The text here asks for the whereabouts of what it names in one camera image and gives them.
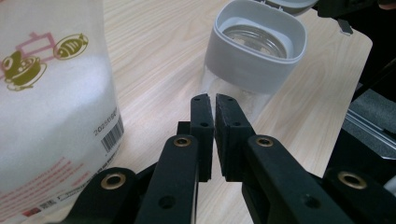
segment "white plastic container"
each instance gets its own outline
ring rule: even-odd
[[[303,13],[316,2],[229,3],[209,39],[202,91],[232,96],[253,121],[304,56],[306,30],[288,12]]]
[[[73,202],[123,127],[101,1],[0,1],[0,223]]]

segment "gray plastic lid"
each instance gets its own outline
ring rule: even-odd
[[[276,7],[292,16],[298,16],[315,5],[318,0],[265,0],[262,3]]]

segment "black metal bracket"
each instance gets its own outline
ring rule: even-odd
[[[336,18],[364,9],[374,3],[376,3],[375,0],[319,0],[316,8],[319,17]]]
[[[211,178],[216,139],[221,172],[242,182],[255,223],[396,223],[396,198],[347,167],[309,174],[279,141],[257,135],[234,98],[218,94],[213,122],[206,94],[191,99],[159,161],[139,174],[110,168],[95,176],[61,223],[195,223],[199,182]]]

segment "screw hole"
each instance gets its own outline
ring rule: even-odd
[[[176,204],[176,199],[173,196],[163,196],[159,201],[158,205],[162,209],[169,209],[172,208]]]
[[[274,144],[274,142],[271,139],[263,138],[263,137],[256,139],[256,143],[261,147],[271,147]]]
[[[191,144],[191,140],[189,138],[177,138],[174,141],[175,146],[177,147],[187,147]]]
[[[310,208],[320,208],[320,201],[309,194],[305,194],[302,198],[302,202],[305,206]]]
[[[110,174],[102,179],[101,186],[103,189],[117,189],[121,187],[125,181],[126,177],[122,173]]]
[[[365,189],[367,188],[367,183],[358,175],[355,175],[350,172],[340,172],[338,174],[338,179],[345,185],[353,188],[353,189]]]

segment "brass screw insert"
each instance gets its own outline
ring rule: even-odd
[[[179,137],[174,141],[175,146],[177,147],[187,147],[191,144],[190,138]]]
[[[367,188],[366,181],[358,175],[350,172],[342,171],[338,174],[338,179],[345,185],[353,189],[365,189]]]
[[[125,183],[126,177],[122,173],[115,173],[105,176],[101,182],[104,189],[117,189]]]
[[[259,137],[256,139],[257,145],[261,147],[271,147],[274,145],[274,142],[271,139]]]

